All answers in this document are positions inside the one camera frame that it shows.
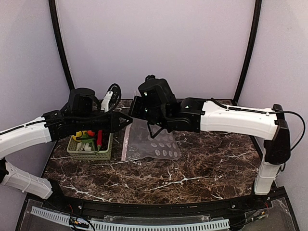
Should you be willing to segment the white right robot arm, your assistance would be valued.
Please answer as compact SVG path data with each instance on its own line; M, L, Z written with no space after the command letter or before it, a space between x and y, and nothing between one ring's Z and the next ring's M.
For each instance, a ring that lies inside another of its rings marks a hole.
M267 195L283 165L290 159L290 130L285 114L303 117L283 110L279 104L272 108L248 108L220 103L214 98L188 97L176 99L166 79L149 75L138 87L129 115L147 121L161 129L188 132L231 132L259 137L264 140L265 153L254 181L253 192Z

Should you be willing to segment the clear zip top bag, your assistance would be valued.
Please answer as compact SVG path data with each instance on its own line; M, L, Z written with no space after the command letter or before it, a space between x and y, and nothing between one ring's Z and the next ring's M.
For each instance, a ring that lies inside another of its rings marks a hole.
M173 133L164 129L155 138L151 138L147 122L134 118L125 130L121 160L139 160L147 157L179 160L181 151Z

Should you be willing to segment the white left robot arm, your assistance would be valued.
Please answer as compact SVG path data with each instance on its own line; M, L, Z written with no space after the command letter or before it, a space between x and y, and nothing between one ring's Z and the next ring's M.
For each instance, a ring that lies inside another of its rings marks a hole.
M44 113L36 119L0 133L0 183L42 199L61 194L54 180L36 177L20 170L6 156L42 143L54 142L78 131L115 133L132 123L132 118L115 110L121 100L117 84L111 85L104 99L99 101L95 91L72 89L68 102L61 110Z

